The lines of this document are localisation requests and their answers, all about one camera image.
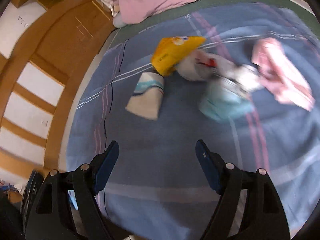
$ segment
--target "bed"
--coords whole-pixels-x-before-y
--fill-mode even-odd
[[[72,47],[70,44],[78,44],[79,33],[74,33],[75,39],[69,36],[66,39],[59,22],[69,20],[70,15],[74,19],[71,12],[81,6],[89,6],[88,11],[94,8],[99,17],[93,35],[89,32],[88,47],[67,50],[63,57],[63,49],[42,54],[45,60],[37,57],[41,46],[52,48],[65,41],[71,42],[68,48]],[[250,18],[245,13],[248,7],[256,12],[256,17]],[[295,14],[278,7],[291,9]],[[223,26],[226,11],[230,12],[229,21]],[[235,15],[239,16],[240,22],[235,21]],[[266,23],[265,19],[270,17],[271,22]],[[194,153],[195,140],[202,138],[225,161],[250,171],[263,166],[270,172],[294,235],[310,216],[320,193],[316,181],[320,175],[317,137],[319,59],[316,56],[320,48],[316,38],[320,36],[320,27],[316,18],[288,0],[200,0],[113,32],[110,20],[110,15],[102,11],[95,0],[65,0],[39,18],[19,39],[12,57],[3,60],[0,93],[5,96],[0,99],[1,126],[25,139],[37,143],[35,137],[3,118],[10,94],[19,93],[15,84],[25,64],[33,62],[65,88],[54,110],[24,92],[25,98],[53,114],[48,137],[45,142],[41,141],[45,148],[43,166],[26,163],[1,151],[1,167],[23,177],[28,177],[33,168],[45,173],[51,169],[74,170],[80,164],[90,162],[115,139],[120,145],[120,157],[105,190],[97,197],[102,214],[145,238],[199,239],[218,200]],[[80,22],[83,27],[88,24],[85,19]],[[204,22],[219,26],[219,36],[225,42],[212,41]],[[316,99],[314,110],[307,113],[294,106],[279,105],[272,95],[262,90],[253,95],[255,114],[218,125],[208,122],[197,110],[195,97],[202,93],[204,86],[191,86],[174,74],[166,80],[167,97],[164,97],[158,122],[126,112],[124,107],[140,73],[151,68],[150,58],[159,40],[167,36],[199,34],[207,38],[203,49],[215,52],[217,44],[226,46],[237,64],[251,63],[252,46],[257,38],[267,35],[281,40],[288,57],[311,85]],[[24,52],[30,37],[33,43]],[[71,70],[68,69],[70,65],[74,66]],[[183,99],[180,105],[175,103],[177,97]],[[174,114],[185,109],[182,116]],[[191,116],[196,118],[187,122],[186,118]],[[188,132],[196,125],[199,129],[195,133]],[[164,136],[161,142],[157,139],[160,135]]]

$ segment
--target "yellow bag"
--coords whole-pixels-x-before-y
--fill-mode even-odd
[[[169,37],[163,38],[153,54],[151,63],[162,76],[175,71],[173,65],[188,56],[205,41],[204,37]]]

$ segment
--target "black cable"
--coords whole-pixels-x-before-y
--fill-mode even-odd
[[[114,33],[116,30],[118,30],[118,29],[114,28],[114,29],[111,31],[110,34]]]
[[[110,218],[106,208],[106,192],[104,191],[104,189],[103,189],[103,201],[104,201],[104,210],[106,211],[108,218]]]
[[[128,42],[128,41],[126,41],[126,43],[124,44],[123,54],[122,54],[122,60],[121,60],[120,66],[119,66],[119,72],[120,72],[120,69],[121,69],[122,62],[123,62],[124,50],[125,50],[125,46],[127,45],[127,42]],[[109,109],[109,113],[108,113],[108,114],[110,114],[110,112],[111,112],[112,102],[113,102],[113,79],[112,79],[112,81],[111,81],[111,93],[112,93],[112,95],[111,95],[111,103],[110,103],[110,109]],[[107,119],[107,117],[105,117],[105,119],[104,119],[104,121],[103,121],[104,135],[105,135],[105,137],[106,137],[105,145],[104,145],[104,150],[106,150],[106,148],[107,148],[106,119]]]
[[[122,62],[123,62],[124,50],[125,50],[125,46],[127,45],[127,42],[128,42],[128,40],[125,42],[124,47],[123,47],[123,54],[122,54],[122,60],[121,60],[120,67],[119,67],[119,72],[120,72],[120,69],[121,69]]]

